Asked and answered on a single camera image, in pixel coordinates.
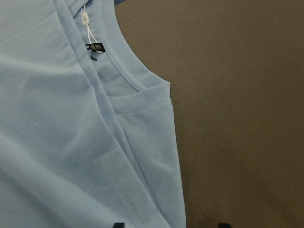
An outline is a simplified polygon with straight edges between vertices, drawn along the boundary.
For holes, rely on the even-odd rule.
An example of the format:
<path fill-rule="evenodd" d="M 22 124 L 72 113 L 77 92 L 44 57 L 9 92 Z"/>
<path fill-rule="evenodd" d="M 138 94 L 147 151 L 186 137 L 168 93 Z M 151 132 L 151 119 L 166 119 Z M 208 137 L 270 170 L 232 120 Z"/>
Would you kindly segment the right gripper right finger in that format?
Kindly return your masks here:
<path fill-rule="evenodd" d="M 218 228 L 228 228 L 228 223 L 218 223 Z"/>

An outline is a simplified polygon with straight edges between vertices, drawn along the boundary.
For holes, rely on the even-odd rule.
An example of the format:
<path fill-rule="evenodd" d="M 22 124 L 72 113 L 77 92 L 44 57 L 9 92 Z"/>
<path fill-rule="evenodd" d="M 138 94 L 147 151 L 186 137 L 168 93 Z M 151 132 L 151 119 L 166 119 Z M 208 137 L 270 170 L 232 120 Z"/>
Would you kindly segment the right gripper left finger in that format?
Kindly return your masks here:
<path fill-rule="evenodd" d="M 124 222 L 114 223 L 112 228 L 125 228 L 125 223 Z"/>

